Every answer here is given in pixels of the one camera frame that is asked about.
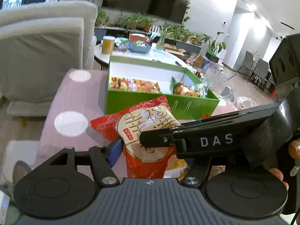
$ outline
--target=green box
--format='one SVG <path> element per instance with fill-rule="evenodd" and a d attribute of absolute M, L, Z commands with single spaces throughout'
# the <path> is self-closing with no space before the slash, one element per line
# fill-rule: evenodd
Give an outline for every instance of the green box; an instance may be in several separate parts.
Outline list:
<path fill-rule="evenodd" d="M 186 85 L 201 82 L 187 68 L 177 65 L 123 56 L 110 56 L 108 72 L 109 77 L 125 77 L 158 82 L 162 94 L 109 89 L 108 79 L 107 115 L 165 95 L 176 119 L 195 120 L 202 119 L 202 115 L 211 115 L 219 103 L 219 99 L 211 91 L 208 92 L 207 98 L 172 94 L 169 90 L 172 76 L 178 81 L 183 81 Z"/>

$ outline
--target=black planter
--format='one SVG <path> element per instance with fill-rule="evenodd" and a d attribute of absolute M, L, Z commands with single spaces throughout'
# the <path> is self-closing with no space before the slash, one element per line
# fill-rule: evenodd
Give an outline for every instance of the black planter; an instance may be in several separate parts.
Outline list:
<path fill-rule="evenodd" d="M 210 61 L 212 61 L 212 62 L 214 62 L 214 63 L 218 63 L 218 61 L 219 61 L 219 58 L 210 55 L 208 52 L 206 53 L 205 56 L 208 58 L 208 60 L 210 60 Z"/>

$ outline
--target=red snack bag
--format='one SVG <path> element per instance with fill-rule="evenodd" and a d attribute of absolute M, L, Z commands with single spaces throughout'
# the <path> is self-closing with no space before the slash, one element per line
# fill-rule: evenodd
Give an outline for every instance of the red snack bag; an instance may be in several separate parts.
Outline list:
<path fill-rule="evenodd" d="M 130 178 L 162 178 L 172 147 L 145 148 L 139 142 L 142 131 L 179 126 L 165 96 L 146 101 L 121 112 L 91 121 L 91 126 L 109 141 L 121 136 L 125 143 L 127 175 Z"/>

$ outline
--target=blue bowl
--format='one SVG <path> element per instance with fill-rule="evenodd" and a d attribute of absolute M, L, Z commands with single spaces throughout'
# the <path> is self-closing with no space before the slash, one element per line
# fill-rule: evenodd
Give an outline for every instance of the blue bowl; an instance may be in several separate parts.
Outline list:
<path fill-rule="evenodd" d="M 143 47 L 143 46 L 136 46 L 131 42 L 128 42 L 128 46 L 132 52 L 137 52 L 137 53 L 148 53 L 151 49 L 151 46 L 149 46 L 149 44 L 146 44 L 146 47 Z"/>

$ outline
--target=chair backrest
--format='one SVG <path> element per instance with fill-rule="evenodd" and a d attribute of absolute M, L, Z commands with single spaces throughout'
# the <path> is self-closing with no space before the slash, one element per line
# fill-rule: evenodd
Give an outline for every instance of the chair backrest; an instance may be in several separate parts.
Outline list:
<path fill-rule="evenodd" d="M 251 52 L 246 51 L 243 66 L 248 68 L 248 69 L 250 69 L 253 66 L 253 54 Z"/>
<path fill-rule="evenodd" d="M 84 20 L 83 65 L 89 56 L 94 34 L 97 7 L 87 1 L 59 1 L 50 3 L 32 3 L 0 10 L 0 27 L 32 19 L 79 17 Z"/>
<path fill-rule="evenodd" d="M 82 18 L 47 18 L 0 27 L 0 89 L 10 101 L 52 101 L 66 72 L 82 69 Z"/>
<path fill-rule="evenodd" d="M 264 61 L 263 59 L 259 59 L 254 70 L 254 73 L 259 76 L 260 78 L 264 79 L 268 74 L 269 64 Z"/>

